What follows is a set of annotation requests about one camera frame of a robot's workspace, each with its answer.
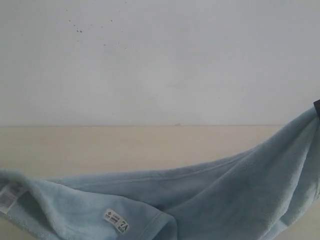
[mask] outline white wall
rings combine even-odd
[[[320,98],[319,13],[319,0],[1,1],[0,126],[284,124]]]

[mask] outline care label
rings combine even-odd
[[[113,211],[107,209],[104,216],[104,220],[111,223],[120,233],[125,234],[129,230],[129,224],[124,220],[122,216]]]
[[[18,182],[12,181],[8,183],[0,191],[0,212],[7,214],[18,198],[20,198],[26,191],[27,189]]]

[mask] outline black object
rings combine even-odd
[[[320,100],[315,101],[313,104],[314,104],[315,111],[318,114],[318,117],[320,119]]]

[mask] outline light blue fleece garment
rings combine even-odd
[[[170,170],[43,180],[0,169],[0,186],[28,189],[0,216],[41,240],[272,240],[319,198],[319,125],[312,108],[253,149]]]

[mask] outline clothing tag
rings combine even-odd
[[[112,209],[107,209],[103,218],[111,223],[122,234],[125,234],[126,231],[129,230],[129,224]]]
[[[7,214],[18,198],[27,191],[18,182],[10,182],[0,191],[0,212]]]

